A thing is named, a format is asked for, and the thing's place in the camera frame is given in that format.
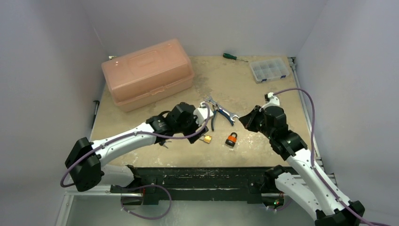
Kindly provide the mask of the brass padlock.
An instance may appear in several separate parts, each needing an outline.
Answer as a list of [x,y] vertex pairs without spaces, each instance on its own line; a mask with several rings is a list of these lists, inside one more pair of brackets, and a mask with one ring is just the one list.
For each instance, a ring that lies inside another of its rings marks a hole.
[[202,135],[199,140],[203,141],[204,143],[210,144],[212,140],[212,136],[210,135]]

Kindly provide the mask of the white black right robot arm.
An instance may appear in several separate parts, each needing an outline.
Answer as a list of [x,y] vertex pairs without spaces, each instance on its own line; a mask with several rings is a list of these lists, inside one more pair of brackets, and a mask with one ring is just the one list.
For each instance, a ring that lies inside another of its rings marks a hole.
[[263,187],[287,194],[301,206],[317,226],[358,226],[365,208],[351,201],[315,163],[303,139],[288,128],[287,117],[279,106],[255,108],[239,121],[245,129],[265,135],[275,153],[285,160],[305,182],[278,165],[265,172]]

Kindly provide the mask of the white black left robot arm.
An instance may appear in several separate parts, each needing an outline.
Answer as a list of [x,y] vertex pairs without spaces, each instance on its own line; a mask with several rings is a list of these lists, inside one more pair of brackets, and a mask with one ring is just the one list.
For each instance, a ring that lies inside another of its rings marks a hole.
[[111,183],[122,186],[130,193],[136,192],[140,188],[140,179],[131,170],[124,167],[117,181],[116,173],[106,172],[106,165],[133,150],[164,145],[169,139],[187,139],[193,144],[208,132],[207,124],[213,115],[206,103],[195,107],[181,102],[172,110],[151,116],[133,129],[113,137],[95,141],[80,138],[65,160],[67,172],[60,185],[64,188],[74,186],[77,191],[85,192],[109,177]]

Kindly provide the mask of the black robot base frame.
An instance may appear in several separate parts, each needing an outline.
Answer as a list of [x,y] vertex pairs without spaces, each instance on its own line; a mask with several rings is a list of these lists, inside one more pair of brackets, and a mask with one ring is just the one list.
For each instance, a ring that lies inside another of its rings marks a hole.
[[278,194],[271,174],[298,173],[292,167],[133,167],[134,181],[126,187],[112,185],[111,193],[142,194],[145,205],[161,200],[239,201],[260,204],[267,194]]

